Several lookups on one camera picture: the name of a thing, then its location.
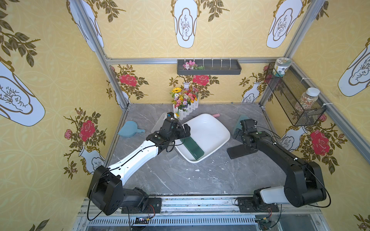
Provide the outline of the teal translucent pencil case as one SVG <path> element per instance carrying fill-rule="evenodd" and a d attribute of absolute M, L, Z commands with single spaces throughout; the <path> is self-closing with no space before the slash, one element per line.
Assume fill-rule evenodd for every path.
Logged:
<path fill-rule="evenodd" d="M 233 128 L 232 134 L 234 134 L 237 129 L 242 130 L 242 126 L 241 126 L 240 123 L 241 123 L 242 120 L 246 120 L 246 119 L 249 119 L 249 117 L 246 116 L 246 115 L 240 115 L 239 116 L 239 118 L 237 119 L 237 122 L 236 122 L 236 124 Z"/>

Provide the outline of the grey wall shelf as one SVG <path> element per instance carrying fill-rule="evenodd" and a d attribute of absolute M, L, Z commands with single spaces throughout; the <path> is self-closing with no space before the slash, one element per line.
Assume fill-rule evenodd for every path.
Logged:
<path fill-rule="evenodd" d="M 183 64 L 194 61 L 197 65 L 205 67 L 204 70 L 185 70 Z M 231 58 L 201 58 L 201 59 L 177 59 L 178 75 L 240 75 L 242 67 L 238 59 Z"/>

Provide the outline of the black pencil case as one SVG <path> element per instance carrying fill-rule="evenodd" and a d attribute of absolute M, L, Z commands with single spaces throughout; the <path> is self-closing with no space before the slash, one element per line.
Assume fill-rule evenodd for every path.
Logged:
<path fill-rule="evenodd" d="M 227 149 L 227 153 L 230 159 L 236 159 L 239 157 L 247 156 L 258 152 L 257 148 L 247 146 L 246 144 L 241 144 L 235 147 L 230 147 Z"/>

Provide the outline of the clear jar white lid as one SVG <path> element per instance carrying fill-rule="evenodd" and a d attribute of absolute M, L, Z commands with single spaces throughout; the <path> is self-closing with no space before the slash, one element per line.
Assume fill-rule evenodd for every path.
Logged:
<path fill-rule="evenodd" d="M 320 90 L 317 88 L 308 88 L 301 96 L 299 102 L 296 103 L 295 108 L 302 112 L 310 110 L 314 103 L 317 101 Z"/>

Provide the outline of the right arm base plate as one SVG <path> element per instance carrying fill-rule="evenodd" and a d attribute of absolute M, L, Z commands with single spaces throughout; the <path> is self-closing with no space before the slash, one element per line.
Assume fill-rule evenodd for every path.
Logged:
<path fill-rule="evenodd" d="M 235 202 L 241 213 L 276 213 L 280 209 L 276 204 L 267 204 L 262 199 L 238 197 Z"/>

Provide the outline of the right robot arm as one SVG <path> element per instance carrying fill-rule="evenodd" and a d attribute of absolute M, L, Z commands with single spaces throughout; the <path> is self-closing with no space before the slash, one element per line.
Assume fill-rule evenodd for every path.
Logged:
<path fill-rule="evenodd" d="M 261 151 L 286 174 L 283 186 L 257 190 L 264 203 L 290 203 L 299 208 L 324 201 L 330 196 L 324 185 L 321 167 L 315 162 L 297 157 L 273 142 L 267 132 L 258 131 L 257 121 L 250 118 L 240 120 L 233 138 L 241 144 L 227 149 L 230 159 Z"/>

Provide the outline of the white storage box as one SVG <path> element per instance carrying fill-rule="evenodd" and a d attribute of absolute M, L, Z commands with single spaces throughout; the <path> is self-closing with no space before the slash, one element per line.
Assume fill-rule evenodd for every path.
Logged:
<path fill-rule="evenodd" d="M 204 152 L 204 154 L 196 159 L 191 152 L 182 144 L 181 140 L 175 141 L 176 151 L 182 157 L 192 163 L 199 163 L 206 159 L 230 139 L 229 130 L 215 117 L 210 114 L 201 114 L 186 122 L 190 126 L 190 137 Z"/>

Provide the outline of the jar with patterned label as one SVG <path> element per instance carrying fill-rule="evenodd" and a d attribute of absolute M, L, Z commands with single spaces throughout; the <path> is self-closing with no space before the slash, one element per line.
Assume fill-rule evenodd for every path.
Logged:
<path fill-rule="evenodd" d="M 286 57 L 278 58 L 275 61 L 275 65 L 272 70 L 272 75 L 276 77 L 283 77 L 286 74 L 289 67 L 291 66 L 291 64 L 292 60 L 290 58 Z"/>

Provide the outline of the right circuit board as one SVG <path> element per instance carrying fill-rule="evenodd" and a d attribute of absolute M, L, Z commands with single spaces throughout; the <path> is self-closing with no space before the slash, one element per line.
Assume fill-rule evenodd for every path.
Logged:
<path fill-rule="evenodd" d="M 272 222 L 268 219 L 256 219 L 255 222 L 257 223 L 260 231 L 270 230 L 272 226 Z"/>

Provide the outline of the circuit board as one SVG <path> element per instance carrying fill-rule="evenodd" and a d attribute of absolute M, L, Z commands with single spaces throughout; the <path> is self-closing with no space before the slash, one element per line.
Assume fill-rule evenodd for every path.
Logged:
<path fill-rule="evenodd" d="M 134 224 L 136 225 L 148 225 L 151 218 L 149 217 L 136 217 Z"/>
<path fill-rule="evenodd" d="M 255 222 L 257 223 L 260 231 L 270 230 L 272 226 L 272 222 L 268 219 L 256 219 Z"/>

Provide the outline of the clear plastic pencil case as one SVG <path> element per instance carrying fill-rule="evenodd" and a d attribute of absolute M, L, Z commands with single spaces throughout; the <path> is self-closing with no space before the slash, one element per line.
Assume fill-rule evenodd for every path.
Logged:
<path fill-rule="evenodd" d="M 163 123 L 165 121 L 165 119 L 167 118 L 167 113 L 163 113 L 160 118 L 158 119 L 158 121 L 156 122 L 155 126 L 153 127 L 153 129 L 151 130 L 151 133 L 154 133 L 156 131 L 159 131 L 161 129 L 161 127 L 163 126 Z"/>

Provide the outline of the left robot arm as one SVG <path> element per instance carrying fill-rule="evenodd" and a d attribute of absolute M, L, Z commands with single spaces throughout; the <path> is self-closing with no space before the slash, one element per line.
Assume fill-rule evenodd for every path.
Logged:
<path fill-rule="evenodd" d="M 182 125 L 169 112 L 162 127 L 149 134 L 145 141 L 124 159 L 108 167 L 99 166 L 93 173 L 87 197 L 105 215 L 109 216 L 119 208 L 134 208 L 145 212 L 149 206 L 149 196 L 140 188 L 126 189 L 123 186 L 129 178 L 146 162 L 155 158 L 176 140 L 188 138 L 191 127 Z"/>

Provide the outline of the flower pot with white fence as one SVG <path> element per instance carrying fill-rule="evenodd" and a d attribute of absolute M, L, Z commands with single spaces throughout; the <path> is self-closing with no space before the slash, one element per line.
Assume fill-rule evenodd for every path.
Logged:
<path fill-rule="evenodd" d="M 199 91 L 196 87 L 182 89 L 173 88 L 171 91 L 173 113 L 179 120 L 190 115 L 199 105 Z"/>

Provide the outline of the dark green pencil case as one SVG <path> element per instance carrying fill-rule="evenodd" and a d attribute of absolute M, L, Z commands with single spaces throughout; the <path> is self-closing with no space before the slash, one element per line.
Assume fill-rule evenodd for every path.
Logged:
<path fill-rule="evenodd" d="M 185 148 L 188 149 L 195 160 L 199 160 L 201 157 L 204 156 L 204 151 L 191 137 L 181 139 L 181 142 L 185 146 Z"/>

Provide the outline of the left circuit board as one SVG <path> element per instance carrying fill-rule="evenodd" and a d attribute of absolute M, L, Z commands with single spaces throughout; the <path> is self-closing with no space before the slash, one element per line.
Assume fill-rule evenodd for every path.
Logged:
<path fill-rule="evenodd" d="M 136 225 L 148 225 L 151 218 L 149 217 L 136 217 L 134 224 Z"/>

